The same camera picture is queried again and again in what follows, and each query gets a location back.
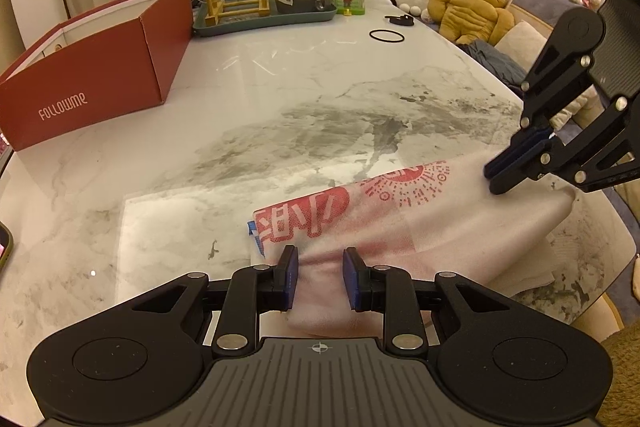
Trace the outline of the teal dish tray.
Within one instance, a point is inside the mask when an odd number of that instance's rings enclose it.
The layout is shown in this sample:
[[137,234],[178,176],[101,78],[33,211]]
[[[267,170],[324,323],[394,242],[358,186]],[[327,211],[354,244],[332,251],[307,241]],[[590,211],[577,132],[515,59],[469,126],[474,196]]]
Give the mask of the teal dish tray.
[[257,1],[241,1],[238,6],[235,6],[233,1],[225,1],[224,17],[221,17],[219,23],[213,26],[206,25],[207,5],[202,4],[194,12],[192,32],[199,37],[216,37],[254,29],[328,22],[333,20],[336,14],[336,6],[333,4],[329,4],[323,11],[280,14],[273,1],[270,2],[268,15],[260,16],[256,12],[240,14],[242,10],[253,9]]

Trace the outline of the dark blue folded cloth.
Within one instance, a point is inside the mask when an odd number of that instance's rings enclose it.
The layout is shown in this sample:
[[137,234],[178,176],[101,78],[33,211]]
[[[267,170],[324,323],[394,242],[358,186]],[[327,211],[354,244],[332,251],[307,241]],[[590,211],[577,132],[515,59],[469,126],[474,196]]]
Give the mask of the dark blue folded cloth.
[[523,98],[522,83],[525,80],[525,69],[506,54],[482,40],[459,44],[458,48],[469,55],[475,62],[487,69],[519,98]]

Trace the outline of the small black clip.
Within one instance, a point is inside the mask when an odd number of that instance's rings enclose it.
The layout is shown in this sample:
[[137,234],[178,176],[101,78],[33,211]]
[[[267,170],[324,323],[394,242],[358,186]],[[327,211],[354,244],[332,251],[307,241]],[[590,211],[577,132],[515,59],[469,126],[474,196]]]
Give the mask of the small black clip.
[[402,27],[411,27],[414,25],[414,17],[409,14],[404,15],[386,15],[385,19],[393,25]]

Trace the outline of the white printed shopping bag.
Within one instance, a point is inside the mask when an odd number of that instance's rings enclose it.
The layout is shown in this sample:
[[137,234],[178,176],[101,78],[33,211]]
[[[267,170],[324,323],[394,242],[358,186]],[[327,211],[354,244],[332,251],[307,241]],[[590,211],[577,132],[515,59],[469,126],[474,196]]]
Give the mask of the white printed shopping bag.
[[265,259],[298,250],[298,280],[288,329],[309,336],[382,332],[382,317],[349,306],[343,253],[367,265],[406,270],[416,280],[452,271],[513,297],[551,282],[549,234],[574,206],[574,187],[526,180],[491,194],[486,152],[438,160],[276,202],[254,211]]

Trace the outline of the smartphone in green case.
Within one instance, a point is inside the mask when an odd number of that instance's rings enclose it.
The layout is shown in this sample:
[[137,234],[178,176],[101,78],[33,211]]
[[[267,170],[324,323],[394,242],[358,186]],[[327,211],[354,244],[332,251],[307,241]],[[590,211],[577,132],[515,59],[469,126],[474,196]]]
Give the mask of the smartphone in green case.
[[12,233],[3,223],[0,223],[0,271],[9,261],[13,248],[14,239]]

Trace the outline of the yellow muscular cat plush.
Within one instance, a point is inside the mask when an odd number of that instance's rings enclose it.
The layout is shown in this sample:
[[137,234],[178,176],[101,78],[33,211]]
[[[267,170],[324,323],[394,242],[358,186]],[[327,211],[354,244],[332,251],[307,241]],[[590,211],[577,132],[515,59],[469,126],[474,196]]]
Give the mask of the yellow muscular cat plush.
[[457,44],[475,40],[494,46],[515,25],[506,9],[509,0],[430,0],[428,15],[439,24],[439,35]]

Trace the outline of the red cardboard box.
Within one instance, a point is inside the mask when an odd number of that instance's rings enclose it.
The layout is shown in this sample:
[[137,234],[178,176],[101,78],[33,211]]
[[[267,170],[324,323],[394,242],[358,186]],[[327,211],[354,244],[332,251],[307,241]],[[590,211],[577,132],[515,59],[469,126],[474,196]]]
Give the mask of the red cardboard box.
[[192,35],[191,0],[114,0],[51,28],[1,76],[14,150],[165,103]]

